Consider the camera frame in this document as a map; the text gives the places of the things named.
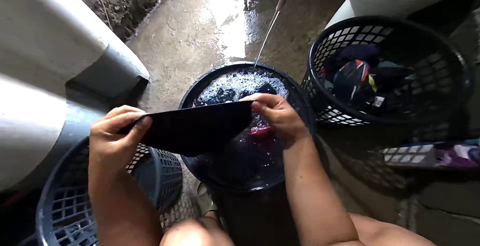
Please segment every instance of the foam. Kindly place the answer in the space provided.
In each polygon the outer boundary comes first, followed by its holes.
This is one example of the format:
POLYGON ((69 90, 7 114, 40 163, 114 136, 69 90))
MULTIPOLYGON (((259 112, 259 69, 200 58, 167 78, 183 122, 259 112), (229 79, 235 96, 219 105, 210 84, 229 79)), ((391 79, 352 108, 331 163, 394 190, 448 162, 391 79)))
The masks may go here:
POLYGON ((229 72, 219 76, 213 80, 207 88, 205 88, 198 99, 201 101, 207 101, 215 97, 218 91, 223 89, 232 89, 235 91, 233 101, 238 101, 240 94, 243 91, 255 91, 259 89, 265 83, 270 84, 276 93, 285 99, 289 96, 289 91, 285 88, 285 85, 279 78, 269 77, 266 73, 243 73, 238 71, 229 72))

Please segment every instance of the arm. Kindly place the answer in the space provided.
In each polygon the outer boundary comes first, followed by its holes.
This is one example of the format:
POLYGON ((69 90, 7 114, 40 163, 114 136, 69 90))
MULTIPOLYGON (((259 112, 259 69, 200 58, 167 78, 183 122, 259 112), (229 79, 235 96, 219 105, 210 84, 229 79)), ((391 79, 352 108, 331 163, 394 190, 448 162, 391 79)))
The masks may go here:
POLYGON ((162 238, 152 202, 125 170, 152 120, 143 119, 128 135, 116 134, 143 114, 140 109, 122 106, 92 124, 88 193, 103 246, 158 246, 162 238))
POLYGON ((244 100, 255 100, 252 109, 285 141, 286 193, 302 245, 363 245, 297 112, 277 95, 254 94, 244 100))

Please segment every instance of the laundry basket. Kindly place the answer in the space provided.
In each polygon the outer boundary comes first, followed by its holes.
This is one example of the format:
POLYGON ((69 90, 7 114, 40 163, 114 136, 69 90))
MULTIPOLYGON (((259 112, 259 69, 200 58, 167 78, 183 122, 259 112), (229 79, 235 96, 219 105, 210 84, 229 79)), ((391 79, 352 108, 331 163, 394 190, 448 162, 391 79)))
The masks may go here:
MULTIPOLYGON (((88 196, 88 152, 86 138, 58 162, 48 178, 36 212, 40 245, 97 244, 88 196)), ((182 191, 182 169, 171 153, 140 144, 126 169, 161 211, 182 191)))
POLYGON ((445 119, 470 97, 472 78, 462 55, 443 36, 413 22, 364 16, 338 22, 320 34, 311 47, 301 86, 320 123, 409 125, 445 119), (380 62, 393 62, 414 71, 410 80, 395 91, 404 99, 398 108, 371 114, 333 94, 324 63, 337 50, 350 45, 373 45, 380 62))

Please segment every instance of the hand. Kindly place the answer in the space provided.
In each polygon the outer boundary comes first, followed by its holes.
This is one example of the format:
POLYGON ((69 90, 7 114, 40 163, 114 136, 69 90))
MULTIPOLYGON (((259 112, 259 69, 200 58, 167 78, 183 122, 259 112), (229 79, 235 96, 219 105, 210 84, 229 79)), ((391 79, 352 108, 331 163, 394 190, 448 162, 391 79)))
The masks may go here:
POLYGON ((287 146, 302 138, 310 138, 302 119, 282 96, 255 93, 241 99, 248 100, 254 100, 252 110, 265 117, 268 124, 280 133, 287 146))
POLYGON ((137 145, 150 128, 152 119, 145 117, 127 135, 117 132, 146 114, 131 106, 112 109, 104 118, 94 122, 90 129, 89 182, 114 179, 133 159, 137 145))

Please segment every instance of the sandal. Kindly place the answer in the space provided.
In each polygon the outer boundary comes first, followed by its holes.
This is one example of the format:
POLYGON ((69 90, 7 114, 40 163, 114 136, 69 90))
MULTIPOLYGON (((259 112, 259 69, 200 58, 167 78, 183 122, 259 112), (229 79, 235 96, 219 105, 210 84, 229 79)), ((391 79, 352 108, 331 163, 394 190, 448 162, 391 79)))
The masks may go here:
POLYGON ((195 196, 195 199, 197 200, 198 206, 200 207, 200 212, 202 216, 209 211, 217 210, 217 206, 207 192, 207 186, 205 185, 205 183, 202 183, 198 179, 195 180, 192 192, 195 196))

